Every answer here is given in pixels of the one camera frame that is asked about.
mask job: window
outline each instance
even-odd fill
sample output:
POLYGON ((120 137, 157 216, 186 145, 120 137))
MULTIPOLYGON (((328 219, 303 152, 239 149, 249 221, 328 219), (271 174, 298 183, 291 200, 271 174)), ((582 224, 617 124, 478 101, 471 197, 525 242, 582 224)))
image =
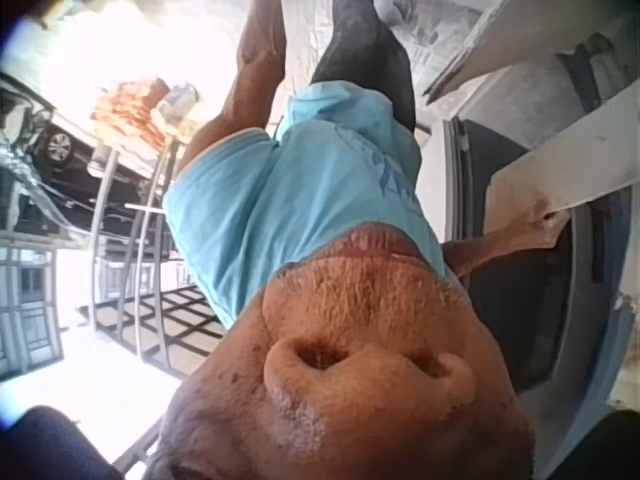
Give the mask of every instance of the window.
POLYGON ((49 346, 46 322, 44 308, 30 308, 22 311, 22 325, 29 351, 49 346))
POLYGON ((28 267, 20 269, 20 296, 22 303, 42 302, 44 268, 28 267))

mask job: car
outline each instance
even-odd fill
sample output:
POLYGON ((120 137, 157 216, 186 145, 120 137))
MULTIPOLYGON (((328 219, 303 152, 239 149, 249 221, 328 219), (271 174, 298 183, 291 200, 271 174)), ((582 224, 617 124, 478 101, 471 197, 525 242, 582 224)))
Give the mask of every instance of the car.
MULTIPOLYGON (((22 219, 30 224, 29 233, 46 235, 60 228, 88 233, 100 189, 104 146, 90 145, 72 134, 68 122, 56 120, 59 115, 53 105, 6 74, 0 76, 0 95, 4 142, 0 165, 13 169, 20 188, 28 193, 14 195, 21 212, 18 229, 22 219)), ((125 204, 139 204, 145 184, 145 179, 118 166, 105 207, 103 235, 128 238, 135 212, 125 204)))

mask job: lip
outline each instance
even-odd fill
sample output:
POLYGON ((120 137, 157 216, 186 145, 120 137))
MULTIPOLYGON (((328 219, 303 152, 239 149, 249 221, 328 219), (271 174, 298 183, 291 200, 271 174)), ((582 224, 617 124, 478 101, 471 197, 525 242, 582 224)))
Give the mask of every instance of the lip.
POLYGON ((422 255, 419 253, 407 253, 406 251, 395 251, 395 249, 359 249, 359 248, 344 248, 334 252, 331 252, 329 255, 323 255, 321 257, 314 257, 311 259, 319 260, 323 258, 384 258, 386 260, 393 260, 400 263, 405 263, 409 265, 414 265, 426 269, 431 269, 431 265, 427 262, 422 255))

